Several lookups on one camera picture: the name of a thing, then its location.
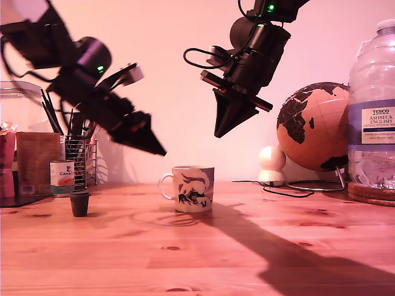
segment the water bottle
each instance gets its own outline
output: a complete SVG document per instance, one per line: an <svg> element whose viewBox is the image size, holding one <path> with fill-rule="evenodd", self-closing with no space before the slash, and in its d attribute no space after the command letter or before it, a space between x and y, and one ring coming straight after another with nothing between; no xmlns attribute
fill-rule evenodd
<svg viewBox="0 0 395 296"><path fill-rule="evenodd" d="M362 43L349 78L349 174L395 195L395 19Z"/></svg>

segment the white mug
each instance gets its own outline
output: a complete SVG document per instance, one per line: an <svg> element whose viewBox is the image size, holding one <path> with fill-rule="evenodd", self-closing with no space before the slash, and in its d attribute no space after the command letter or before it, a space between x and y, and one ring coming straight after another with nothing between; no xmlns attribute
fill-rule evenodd
<svg viewBox="0 0 395 296"><path fill-rule="evenodd" d="M163 181L173 178L174 196L163 192ZM175 210L183 213L199 213L212 209L214 194L214 167L175 166L172 174L164 174L159 180L160 191L166 199L175 201Z"/></svg>

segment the white round object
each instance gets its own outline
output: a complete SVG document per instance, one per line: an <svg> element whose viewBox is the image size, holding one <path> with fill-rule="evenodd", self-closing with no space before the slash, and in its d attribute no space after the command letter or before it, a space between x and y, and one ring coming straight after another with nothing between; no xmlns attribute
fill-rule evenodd
<svg viewBox="0 0 395 296"><path fill-rule="evenodd" d="M285 160L285 153L279 147L267 146L259 153L260 167L264 170L281 171Z"/></svg>
<svg viewBox="0 0 395 296"><path fill-rule="evenodd" d="M283 171L262 170L259 173L258 181L263 183L273 183L273 185L281 186L285 183L286 176Z"/></svg>

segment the bottle cap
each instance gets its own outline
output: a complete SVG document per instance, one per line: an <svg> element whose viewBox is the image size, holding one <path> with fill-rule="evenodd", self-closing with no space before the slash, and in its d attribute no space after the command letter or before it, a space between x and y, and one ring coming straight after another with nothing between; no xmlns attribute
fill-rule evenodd
<svg viewBox="0 0 395 296"><path fill-rule="evenodd" d="M395 18L391 18L389 20L384 20L380 23L377 24L377 31L380 31L381 29L384 28L391 28L395 27Z"/></svg>

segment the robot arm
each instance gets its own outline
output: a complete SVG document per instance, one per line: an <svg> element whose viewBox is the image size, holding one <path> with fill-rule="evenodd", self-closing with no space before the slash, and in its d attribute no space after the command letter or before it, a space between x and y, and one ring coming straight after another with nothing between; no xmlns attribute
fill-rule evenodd
<svg viewBox="0 0 395 296"><path fill-rule="evenodd" d="M110 67L108 48L93 37L73 42L62 19L50 0L34 0L35 10L23 10L24 2L32 0L1 0L1 56L10 76L31 74L51 82L47 91L54 91L60 101L76 107L87 119L95 121L112 140L153 154L166 151L151 130L151 116L136 111L127 98L120 98L113 89L143 78L138 64L128 65L106 78L99 79ZM54 79L34 71L16 74L8 65L4 48L11 43L30 61L34 69L60 67Z"/></svg>
<svg viewBox="0 0 395 296"><path fill-rule="evenodd" d="M234 49L225 50L212 46L207 62L201 66L190 62L186 53L199 49L187 49L187 63L204 69L219 68L224 74L218 77L207 70L201 79L215 86L217 121L214 135L218 138L259 112L256 107L269 112L273 105L258 98L260 89L267 86L284 53L291 35L283 27L271 21L293 22L297 11L309 0L256 0L253 10L239 18L230 31Z"/></svg>

